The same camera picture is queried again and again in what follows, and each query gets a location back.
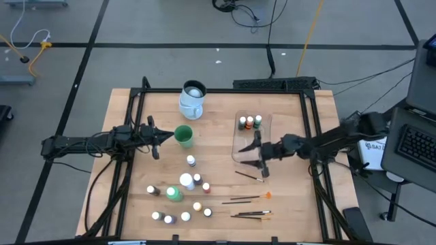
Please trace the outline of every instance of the small paint bottle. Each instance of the small paint bottle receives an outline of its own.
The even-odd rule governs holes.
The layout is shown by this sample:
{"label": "small paint bottle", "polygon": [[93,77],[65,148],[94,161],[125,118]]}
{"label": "small paint bottle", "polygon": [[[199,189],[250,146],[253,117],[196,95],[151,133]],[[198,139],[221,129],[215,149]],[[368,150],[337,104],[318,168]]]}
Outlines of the small paint bottle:
{"label": "small paint bottle", "polygon": [[195,202],[195,203],[193,203],[192,207],[193,207],[193,209],[194,209],[195,211],[197,211],[197,212],[201,211],[202,208],[203,208],[202,204],[199,203],[199,202]]}
{"label": "small paint bottle", "polygon": [[247,117],[247,122],[245,123],[245,129],[251,129],[253,127],[253,117]]}
{"label": "small paint bottle", "polygon": [[163,221],[165,221],[165,223],[167,223],[167,224],[174,224],[177,221],[177,217],[175,217],[173,215],[167,215],[167,216],[165,216]]}
{"label": "small paint bottle", "polygon": [[161,221],[165,218],[165,214],[163,212],[153,212],[151,214],[151,218],[153,218],[155,221]]}
{"label": "small paint bottle", "polygon": [[211,186],[210,186],[209,183],[204,183],[204,184],[203,184],[203,191],[204,191],[204,193],[206,193],[206,194],[211,192]]}
{"label": "small paint bottle", "polygon": [[193,175],[193,183],[194,183],[195,185],[201,185],[201,184],[203,184],[203,179],[202,179],[202,177],[201,177],[200,174],[194,174],[194,175]]}
{"label": "small paint bottle", "polygon": [[186,157],[186,162],[188,162],[189,166],[194,167],[196,165],[196,159],[189,155]]}
{"label": "small paint bottle", "polygon": [[189,221],[191,219],[191,214],[188,212],[183,212],[180,217],[182,218],[182,221]]}
{"label": "small paint bottle", "polygon": [[253,125],[253,128],[255,128],[255,129],[259,129],[261,123],[262,123],[262,116],[257,115],[257,116],[254,118],[254,125]]}
{"label": "small paint bottle", "polygon": [[183,200],[183,194],[175,186],[170,186],[170,187],[168,187],[168,189],[166,189],[166,196],[171,201],[182,201]]}
{"label": "small paint bottle", "polygon": [[149,194],[152,194],[152,195],[155,195],[155,196],[158,196],[158,195],[161,194],[161,190],[159,190],[159,189],[156,188],[155,186],[148,186],[148,187],[147,187],[147,192],[148,192]]}
{"label": "small paint bottle", "polygon": [[239,130],[243,130],[245,128],[245,122],[247,121],[247,119],[245,118],[245,116],[241,116],[239,118],[239,123],[238,123],[238,129]]}
{"label": "small paint bottle", "polygon": [[204,214],[206,217],[210,217],[210,216],[212,216],[212,210],[211,210],[210,208],[207,208],[207,209],[205,209],[205,210],[203,211],[203,214]]}
{"label": "small paint bottle", "polygon": [[196,186],[193,184],[193,178],[192,178],[191,174],[187,174],[187,173],[182,174],[182,175],[180,176],[180,183],[181,183],[184,187],[186,187],[186,189],[187,189],[188,191],[192,191],[192,190],[194,189],[194,187],[196,187]]}

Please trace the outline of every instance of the bottle cap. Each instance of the bottle cap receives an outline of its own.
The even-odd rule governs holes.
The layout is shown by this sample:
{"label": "bottle cap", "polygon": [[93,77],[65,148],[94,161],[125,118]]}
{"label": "bottle cap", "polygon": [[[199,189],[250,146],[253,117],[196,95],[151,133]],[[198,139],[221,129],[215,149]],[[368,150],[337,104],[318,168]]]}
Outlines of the bottle cap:
{"label": "bottle cap", "polygon": [[172,217],[170,215],[167,215],[163,220],[165,221],[165,223],[170,224],[172,222]]}
{"label": "bottle cap", "polygon": [[148,186],[147,187],[147,192],[148,193],[154,193],[155,192],[155,187],[154,186]]}
{"label": "bottle cap", "polygon": [[204,183],[203,184],[203,190],[209,190],[211,186],[209,185],[209,183]]}
{"label": "bottle cap", "polygon": [[187,161],[189,164],[193,164],[193,163],[196,162],[196,159],[195,159],[193,156],[189,155],[189,156],[186,157],[186,161]]}
{"label": "bottle cap", "polygon": [[205,210],[203,211],[203,213],[204,213],[204,215],[205,215],[206,217],[210,217],[210,216],[212,216],[212,210],[211,210],[210,208],[205,209]]}
{"label": "bottle cap", "polygon": [[201,178],[202,178],[202,177],[201,177],[199,174],[194,174],[194,175],[193,175],[193,179],[194,179],[195,181],[199,181]]}
{"label": "bottle cap", "polygon": [[199,202],[194,203],[192,206],[195,211],[200,211],[202,209],[202,204]]}
{"label": "bottle cap", "polygon": [[160,219],[161,218],[161,214],[159,213],[159,212],[153,212],[152,214],[151,214],[151,218],[153,218],[154,220],[158,220],[158,219]]}
{"label": "bottle cap", "polygon": [[168,189],[166,189],[166,193],[171,196],[176,193],[176,190],[174,190],[172,187],[168,187]]}
{"label": "bottle cap", "polygon": [[193,182],[193,178],[192,178],[191,174],[186,174],[185,173],[185,174],[182,174],[180,176],[180,183],[183,186],[189,186],[192,182]]}
{"label": "bottle cap", "polygon": [[181,215],[182,221],[188,221],[191,219],[191,215],[188,212],[183,212]]}

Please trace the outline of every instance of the gray floor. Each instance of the gray floor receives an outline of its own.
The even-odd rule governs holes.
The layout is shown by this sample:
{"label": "gray floor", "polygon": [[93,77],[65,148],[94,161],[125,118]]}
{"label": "gray floor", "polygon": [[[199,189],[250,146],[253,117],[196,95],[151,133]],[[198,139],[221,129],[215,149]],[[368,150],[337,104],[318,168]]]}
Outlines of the gray floor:
{"label": "gray floor", "polygon": [[[419,38],[436,33],[432,0],[401,0]],[[273,1],[243,0],[261,23],[268,22]],[[87,42],[102,0],[69,1],[68,8],[28,9],[15,40],[25,42],[34,31],[48,28],[52,42]],[[284,0],[279,0],[280,10]],[[282,17],[274,24],[271,42],[303,44],[318,1],[289,0]],[[0,34],[8,37],[20,16],[20,8],[0,4]],[[247,22],[243,13],[235,18]],[[268,29],[251,34],[236,26],[229,14],[213,9],[210,1],[110,0],[97,42],[110,43],[265,43]],[[392,44],[413,42],[393,0],[329,0],[321,11],[312,44]],[[26,65],[15,54],[0,48],[0,74],[26,74]],[[39,49],[23,51],[34,57]],[[0,86],[0,103],[14,107],[15,119],[0,145],[0,244],[15,240],[31,194],[42,169],[40,142],[57,127],[84,48],[51,48],[37,62],[41,75],[35,86]],[[276,77],[293,77],[301,50],[273,50]],[[361,78],[393,67],[414,57],[414,51],[308,50],[302,76],[316,76],[325,82]],[[411,64],[384,74],[335,97],[341,117],[363,110],[401,77]],[[112,88],[139,86],[147,76],[153,87],[180,87],[197,79],[210,88],[230,88],[236,79],[265,78],[269,75],[263,49],[94,48],[69,117],[66,135],[90,135],[102,127]],[[370,110],[384,111],[402,99],[407,81],[395,88]],[[347,86],[323,86],[337,92]],[[68,157],[65,162],[91,169],[90,157]],[[50,173],[27,241],[72,238],[89,176],[55,165]],[[432,244],[431,227],[399,211],[395,223],[378,219],[388,203],[364,183],[356,181],[360,207],[377,242]],[[413,184],[404,187],[401,204],[416,214],[436,221],[436,195]]]}

